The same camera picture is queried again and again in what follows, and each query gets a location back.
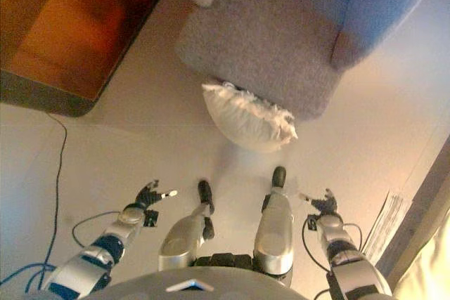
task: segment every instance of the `fluffy pillow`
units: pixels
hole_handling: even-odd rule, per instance
[[[248,150],[273,152],[298,138],[293,115],[233,84],[203,84],[208,112],[220,131]]]

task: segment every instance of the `white floor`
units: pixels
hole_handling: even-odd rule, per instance
[[[321,196],[332,189],[344,219],[359,223],[364,236],[388,190],[413,197],[450,134],[450,0],[424,0],[400,30],[345,75],[326,113],[298,124],[299,140],[270,155],[237,148],[220,134],[203,104],[203,78],[174,55],[191,7],[190,0],[161,0],[92,112],[61,117],[68,139],[51,263],[77,252],[70,236],[76,222],[123,208],[153,178],[160,179],[161,190],[178,189],[179,195],[155,206],[158,227],[142,231],[112,272],[114,282],[156,271],[163,237],[198,203],[199,178],[211,182],[216,204],[216,237],[200,255],[251,254],[262,200],[281,164],[295,214],[292,288],[312,298],[328,286],[301,245],[300,226],[313,209],[296,192]],[[4,278],[44,259],[63,130],[42,112],[3,103],[0,108]],[[85,225],[80,238],[93,240],[112,219]],[[313,233],[307,242],[324,262]],[[31,274],[2,287],[1,298],[19,295]]]

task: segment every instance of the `blue cable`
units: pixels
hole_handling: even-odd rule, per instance
[[[25,265],[25,266],[19,268],[16,272],[11,273],[6,278],[4,278],[2,281],[0,281],[0,286],[2,286],[3,284],[6,284],[12,278],[21,274],[24,270],[27,270],[28,268],[33,268],[33,267],[52,268],[52,269],[56,268],[55,266],[53,266],[49,263],[29,263],[28,265]]]
[[[50,268],[48,266],[45,267],[45,272],[54,271],[54,270],[55,270],[55,268]],[[40,275],[41,273],[42,273],[42,271],[38,270],[35,274],[32,275],[32,277],[28,280],[27,286],[25,288],[25,293],[28,293],[30,291],[30,288],[31,288],[31,285],[32,285],[34,279],[36,279],[36,277],[38,275]]]

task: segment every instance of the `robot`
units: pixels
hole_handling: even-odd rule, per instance
[[[112,287],[110,272],[140,229],[154,226],[158,213],[149,206],[176,191],[157,193],[150,182],[127,205],[117,220],[90,246],[52,272],[42,291],[25,299],[292,299],[306,300],[289,288],[293,269],[293,215],[283,190],[286,170],[277,167],[271,192],[262,205],[253,257],[213,254],[197,257],[205,240],[214,237],[214,204],[207,181],[198,184],[200,205],[175,223],[158,254],[158,272]],[[379,271],[355,247],[337,213],[331,191],[324,200],[300,194],[319,214],[308,215],[304,227],[318,234],[330,269],[326,273],[333,300],[393,299]]]

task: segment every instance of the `black joint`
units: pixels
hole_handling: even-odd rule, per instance
[[[261,213],[264,212],[264,210],[267,208],[267,205],[269,204],[270,196],[271,195],[266,195],[266,197],[264,197],[264,201],[262,203],[262,208],[261,208]]]
[[[114,235],[100,237],[92,245],[108,251],[114,259],[114,263],[118,263],[124,253],[123,243]]]
[[[144,215],[146,219],[143,222],[143,225],[147,228],[154,228],[156,226],[156,222],[158,221],[158,215],[160,213],[155,210],[145,210]]]
[[[110,281],[111,281],[111,277],[107,273],[103,274],[102,277],[100,278],[100,280],[96,283],[96,285],[92,289],[91,293],[105,288],[106,286],[108,286]]]
[[[210,217],[205,217],[205,227],[203,228],[203,239],[211,240],[214,238],[214,226]]]
[[[315,215],[315,214],[309,214],[307,217],[307,225],[308,225],[308,230],[310,231],[317,231],[317,220],[319,219],[319,216]]]
[[[103,268],[103,269],[105,269],[107,271],[111,271],[112,264],[113,264],[112,262],[103,263],[101,260],[99,260],[99,259],[97,259],[97,258],[95,258],[93,256],[88,256],[88,255],[82,256],[82,259],[84,261],[87,261],[87,262],[95,265],[95,266],[101,267],[101,268]]]
[[[328,286],[330,286],[330,295],[333,300],[345,300],[342,291],[340,290],[338,280],[332,271],[326,273]]]
[[[346,242],[345,240],[337,240],[335,242],[332,242],[326,249],[328,261],[331,261],[336,256],[336,254],[349,250],[357,251],[356,247],[351,242]]]

